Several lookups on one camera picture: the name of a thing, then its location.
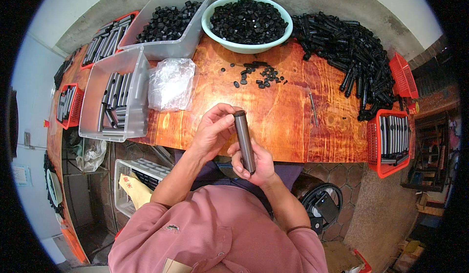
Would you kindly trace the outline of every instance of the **wooden table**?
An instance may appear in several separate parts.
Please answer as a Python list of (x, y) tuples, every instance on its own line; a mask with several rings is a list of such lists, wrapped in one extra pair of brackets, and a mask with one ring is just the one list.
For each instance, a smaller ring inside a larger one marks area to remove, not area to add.
[[(204, 35), (194, 54), (198, 66), (192, 110), (151, 111), (146, 137), (131, 139), (150, 145), (186, 150), (202, 115), (217, 103), (240, 106), (247, 111), (250, 134), (268, 149), (276, 161), (285, 162), (367, 162), (366, 122), (358, 122), (359, 100), (355, 89), (350, 98), (339, 91), (344, 74), (313, 55), (307, 62), (299, 44), (290, 40), (264, 53), (246, 55), (231, 52)], [(243, 63), (266, 61), (288, 80), (271, 82), (259, 89), (256, 79), (263, 68), (248, 75), (247, 85), (239, 81)], [(156, 66), (157, 61), (150, 61)], [(314, 123), (309, 92), (312, 92), (319, 126)], [(226, 155), (232, 136), (220, 155)]]
[[(81, 47), (79, 52), (76, 54), (72, 66), (64, 73), (62, 83), (59, 89), (62, 89), (64, 84), (71, 82), (78, 82), (78, 87), (81, 89), (86, 88), (88, 83), (88, 76), (90, 75), (90, 70), (85, 69), (80, 71), (80, 63), (83, 59), (83, 56), (86, 54), (87, 45)], [(57, 109), (57, 102), (59, 100), (60, 91), (56, 91), (54, 94), (54, 113)], [(62, 233), (66, 236), (68, 246), (74, 250), (75, 256), (83, 263), (90, 264), (90, 260), (86, 257), (85, 251), (80, 245), (78, 236), (73, 227), (72, 218), (67, 207), (66, 194), (63, 192), (63, 172), (62, 172), (62, 127), (56, 125), (56, 121), (50, 121), (50, 127), (47, 129), (47, 154), (49, 159), (55, 167), (55, 171), (62, 187), (63, 201), (62, 205), (64, 207), (63, 214), (65, 219), (63, 223), (66, 228), (62, 229)]]

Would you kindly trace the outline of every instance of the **light green bowl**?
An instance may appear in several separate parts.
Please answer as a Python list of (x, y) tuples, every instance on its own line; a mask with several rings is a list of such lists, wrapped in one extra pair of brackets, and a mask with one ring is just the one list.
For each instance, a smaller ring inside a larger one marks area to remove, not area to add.
[(283, 35), (282, 38), (278, 39), (277, 41), (266, 43), (266, 44), (258, 44), (258, 45), (245, 45), (245, 44), (237, 44), (233, 42), (229, 42), (226, 40), (223, 40), (222, 38), (217, 37), (214, 33), (209, 28), (210, 25), (210, 18), (212, 17), (213, 13), (215, 12), (215, 7), (217, 6), (223, 6), (226, 3), (229, 2), (237, 2), (238, 0), (217, 0), (213, 2), (210, 6), (207, 7), (205, 12), (202, 15), (202, 28), (205, 31), (205, 33), (212, 38), (213, 40), (219, 42), (223, 47), (227, 48), (228, 50), (231, 50), (236, 53), (243, 53), (243, 54), (255, 54), (255, 53), (261, 53), (264, 51), (269, 50), (270, 48), (280, 45), (284, 41), (286, 41), (292, 31), (293, 31), (293, 22), (292, 19), (289, 15), (289, 13), (283, 9), (282, 6), (278, 5), (277, 3), (273, 2), (272, 0), (255, 0), (259, 2), (266, 2), (270, 3), (273, 5), (273, 7), (277, 8), (278, 11), (280, 12), (280, 15), (282, 16), (283, 20), (285, 22), (288, 22), (287, 28), (285, 29), (285, 34)]

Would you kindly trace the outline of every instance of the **black wheel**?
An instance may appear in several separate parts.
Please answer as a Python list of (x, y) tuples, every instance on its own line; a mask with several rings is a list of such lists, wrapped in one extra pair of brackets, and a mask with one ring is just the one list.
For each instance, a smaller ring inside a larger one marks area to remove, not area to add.
[[(308, 216), (314, 217), (313, 216), (313, 209), (314, 209), (314, 203), (319, 199), (320, 195), (326, 191), (327, 189), (331, 188), (333, 192), (337, 194), (337, 209), (339, 210), (339, 213), (342, 209), (343, 205), (343, 197), (342, 197), (342, 191), (341, 189), (336, 186), (335, 184), (332, 183), (323, 183), (317, 186), (316, 188), (310, 190), (308, 193), (304, 195), (303, 198), (300, 199), (301, 204), (304, 206), (306, 209), (306, 212), (308, 212)], [(339, 217), (339, 213), (337, 214), (337, 217), (335, 217), (332, 221), (330, 222), (325, 222), (323, 223), (323, 229), (326, 229), (331, 223), (337, 220)]]

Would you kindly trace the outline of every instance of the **gray wall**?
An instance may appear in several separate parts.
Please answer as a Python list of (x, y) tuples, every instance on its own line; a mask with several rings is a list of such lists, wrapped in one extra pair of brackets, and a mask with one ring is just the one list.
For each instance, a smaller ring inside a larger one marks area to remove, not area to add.
[[(81, 16), (57, 42), (65, 52), (90, 41), (104, 23), (127, 12), (141, 9), (149, 0), (100, 0)], [(341, 19), (360, 21), (381, 38), (385, 49), (412, 59), (424, 48), (402, 22), (377, 0), (273, 0), (290, 14), (323, 11)]]

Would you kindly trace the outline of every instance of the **red plastic basket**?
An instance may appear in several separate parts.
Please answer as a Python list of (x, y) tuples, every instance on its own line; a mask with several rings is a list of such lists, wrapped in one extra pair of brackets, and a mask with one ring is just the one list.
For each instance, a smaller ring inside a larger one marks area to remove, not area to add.
[(64, 129), (77, 126), (80, 123), (80, 113), (82, 111), (83, 96), (85, 95), (85, 92), (83, 92), (78, 87), (77, 82), (65, 84), (62, 88), (62, 92), (65, 91), (68, 86), (76, 87), (76, 91), (72, 97), (72, 103), (70, 105), (70, 115), (68, 116), (68, 119), (64, 119), (63, 122), (60, 122), (57, 120), (57, 118), (55, 118), (56, 122), (60, 124)]
[[(115, 22), (115, 21), (120, 21), (121, 19), (123, 19), (123, 18), (125, 18), (125, 17), (127, 17), (127, 16), (129, 16), (129, 15), (131, 15), (131, 14), (134, 14), (135, 16), (137, 16), (138, 12), (140, 12), (140, 11), (136, 10), (136, 11), (129, 12), (129, 13), (127, 13), (127, 14), (125, 14), (125, 15), (119, 17), (119, 18), (114, 19), (113, 22)], [(83, 60), (82, 60), (82, 62), (80, 63), (80, 70), (91, 69), (91, 68), (93, 67), (94, 62), (92, 62), (92, 63), (90, 63), (90, 64), (88, 64), (88, 65), (85, 65), (85, 66), (82, 66), (82, 64), (83, 64)]]
[(380, 178), (384, 178), (394, 172), (401, 170), (409, 164), (410, 156), (397, 166), (381, 164), (381, 129), (379, 129), (378, 117), (394, 115), (397, 117), (407, 117), (405, 111), (380, 109), (376, 116), (368, 122), (368, 167), (378, 173)]
[(415, 85), (414, 76), (410, 70), (407, 61), (399, 54), (395, 53), (393, 59), (389, 62), (391, 73), (396, 84), (394, 91), (401, 97), (411, 97), (412, 99), (418, 98), (417, 86)]

